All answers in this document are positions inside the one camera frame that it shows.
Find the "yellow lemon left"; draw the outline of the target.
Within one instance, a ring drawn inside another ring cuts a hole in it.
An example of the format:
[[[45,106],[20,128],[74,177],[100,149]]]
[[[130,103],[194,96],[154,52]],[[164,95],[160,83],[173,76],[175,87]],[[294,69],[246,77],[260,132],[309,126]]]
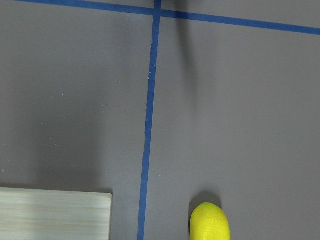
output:
[[[231,230],[224,211],[213,203],[201,203],[191,214],[189,237],[191,240],[230,240]]]

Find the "wooden cutting board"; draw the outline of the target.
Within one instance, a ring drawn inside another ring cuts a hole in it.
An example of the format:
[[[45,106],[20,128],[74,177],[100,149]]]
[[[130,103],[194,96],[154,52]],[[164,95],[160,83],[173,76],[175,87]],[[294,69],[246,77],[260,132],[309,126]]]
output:
[[[2,187],[2,240],[108,240],[113,196]]]

